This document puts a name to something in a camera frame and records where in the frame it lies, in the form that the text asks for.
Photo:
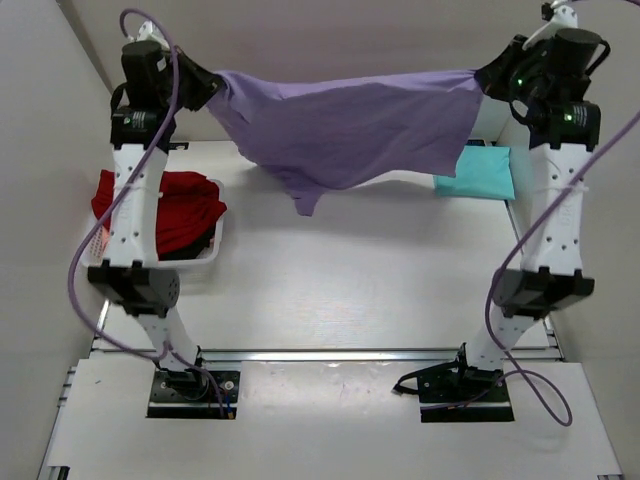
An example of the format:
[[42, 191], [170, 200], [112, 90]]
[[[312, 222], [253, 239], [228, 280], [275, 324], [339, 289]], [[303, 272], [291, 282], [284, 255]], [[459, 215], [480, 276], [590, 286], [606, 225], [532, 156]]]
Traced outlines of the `purple t shirt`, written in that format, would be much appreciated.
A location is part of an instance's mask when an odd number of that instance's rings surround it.
[[330, 190], [392, 171], [452, 177], [483, 93], [471, 70], [319, 83], [223, 71], [207, 104], [239, 153], [279, 180], [298, 214]]

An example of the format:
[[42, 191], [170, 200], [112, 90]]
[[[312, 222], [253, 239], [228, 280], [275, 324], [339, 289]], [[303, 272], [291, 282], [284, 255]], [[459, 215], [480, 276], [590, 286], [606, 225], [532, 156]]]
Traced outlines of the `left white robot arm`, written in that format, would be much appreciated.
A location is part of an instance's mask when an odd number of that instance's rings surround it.
[[177, 310], [179, 275], [159, 264], [156, 223], [174, 114], [182, 107], [202, 107], [215, 89], [174, 79], [179, 62], [157, 40], [126, 44], [121, 63], [128, 102], [112, 98], [110, 239], [100, 265], [89, 268], [88, 280], [145, 331], [165, 384], [188, 402], [202, 401], [215, 386]]

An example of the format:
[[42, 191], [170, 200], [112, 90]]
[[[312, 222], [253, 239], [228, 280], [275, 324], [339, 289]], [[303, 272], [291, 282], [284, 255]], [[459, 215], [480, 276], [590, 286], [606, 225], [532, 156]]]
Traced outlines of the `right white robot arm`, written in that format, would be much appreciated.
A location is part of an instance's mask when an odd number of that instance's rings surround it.
[[564, 27], [528, 47], [517, 35], [474, 78], [498, 101], [522, 103], [511, 112], [529, 131], [532, 224], [521, 237], [520, 266], [499, 268], [492, 280], [484, 330], [461, 346], [449, 391], [471, 400], [502, 374], [502, 358], [550, 312], [590, 296], [595, 281], [583, 273], [580, 229], [586, 192], [582, 168], [599, 142], [600, 108], [584, 95], [590, 76], [608, 57], [598, 34]]

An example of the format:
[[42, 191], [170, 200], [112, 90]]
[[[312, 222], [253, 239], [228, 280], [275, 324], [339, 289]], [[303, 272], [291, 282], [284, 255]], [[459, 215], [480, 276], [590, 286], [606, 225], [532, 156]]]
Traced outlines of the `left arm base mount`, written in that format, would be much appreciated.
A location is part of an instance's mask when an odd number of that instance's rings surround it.
[[151, 419], [235, 420], [241, 386], [240, 362], [213, 362], [209, 379], [193, 371], [155, 370], [146, 417]]

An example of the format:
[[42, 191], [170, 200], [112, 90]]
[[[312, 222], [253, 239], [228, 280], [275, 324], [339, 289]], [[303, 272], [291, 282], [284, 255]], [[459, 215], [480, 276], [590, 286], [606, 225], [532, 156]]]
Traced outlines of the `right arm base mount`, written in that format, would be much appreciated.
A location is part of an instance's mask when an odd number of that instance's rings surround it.
[[393, 392], [418, 398], [423, 423], [515, 420], [503, 370], [469, 365], [464, 350], [459, 350], [452, 361], [401, 376]]

